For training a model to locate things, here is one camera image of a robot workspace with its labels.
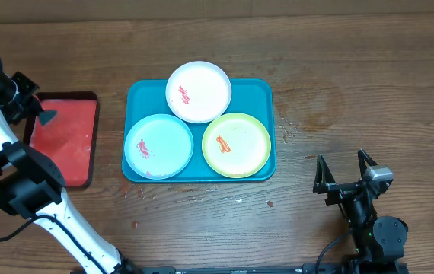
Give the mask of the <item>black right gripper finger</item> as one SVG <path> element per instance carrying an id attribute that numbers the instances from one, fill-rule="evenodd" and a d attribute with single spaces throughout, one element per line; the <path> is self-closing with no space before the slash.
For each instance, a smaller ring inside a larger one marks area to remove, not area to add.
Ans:
<path id="1" fill-rule="evenodd" d="M 377 163 L 361 148 L 358 150 L 358 161 L 361 177 L 363 177 L 366 169 L 371 166 L 376 166 Z"/>
<path id="2" fill-rule="evenodd" d="M 317 156 L 317 170 L 314 186 L 329 186 L 336 183 L 323 155 Z"/>

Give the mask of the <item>light blue plate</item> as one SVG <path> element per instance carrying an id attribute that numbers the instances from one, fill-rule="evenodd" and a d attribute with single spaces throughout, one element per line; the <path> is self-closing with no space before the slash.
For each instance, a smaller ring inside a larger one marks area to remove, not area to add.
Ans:
<path id="1" fill-rule="evenodd" d="M 154 114 L 138 121 L 124 141 L 129 169 L 150 180 L 163 180 L 180 173 L 193 156 L 193 134 L 181 119 Z"/>

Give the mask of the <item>white plate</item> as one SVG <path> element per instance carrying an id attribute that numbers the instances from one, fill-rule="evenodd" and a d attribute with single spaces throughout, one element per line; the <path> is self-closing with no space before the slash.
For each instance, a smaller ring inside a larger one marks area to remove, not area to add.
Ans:
<path id="1" fill-rule="evenodd" d="M 165 97 L 171 111 L 188 123 L 208 123 L 228 108 L 232 87 L 217 65 L 193 61 L 178 67 L 169 77 Z"/>

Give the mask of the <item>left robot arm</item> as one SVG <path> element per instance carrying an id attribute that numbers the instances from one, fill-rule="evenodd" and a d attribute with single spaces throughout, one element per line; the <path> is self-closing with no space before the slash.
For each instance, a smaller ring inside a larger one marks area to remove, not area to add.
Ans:
<path id="1" fill-rule="evenodd" d="M 44 110 L 34 92 L 38 85 L 20 72 L 8 76 L 0 65 L 0 209 L 26 223 L 2 237 L 9 241 L 31 224 L 49 232 L 86 273 L 137 273 L 139 270 L 105 241 L 69 199 L 65 181 L 46 155 L 21 142 L 10 126 L 27 116 L 46 125 L 55 115 Z"/>

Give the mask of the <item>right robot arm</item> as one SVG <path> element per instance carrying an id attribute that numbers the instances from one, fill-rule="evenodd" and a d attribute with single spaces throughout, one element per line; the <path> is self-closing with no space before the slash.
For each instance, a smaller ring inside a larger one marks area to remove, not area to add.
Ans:
<path id="1" fill-rule="evenodd" d="M 362 149 L 358 150 L 360 178 L 338 184 L 323 155 L 317 156 L 313 192 L 325 194 L 325 204 L 337 205 L 349 230 L 331 241 L 319 254 L 315 273 L 408 273 L 404 256 L 408 226 L 392 216 L 379 217 L 373 201 L 391 186 L 394 175 L 386 165 L 376 163 Z M 340 263 L 322 265 L 324 254 L 344 239 L 351 237 L 356 252 L 345 255 Z"/>

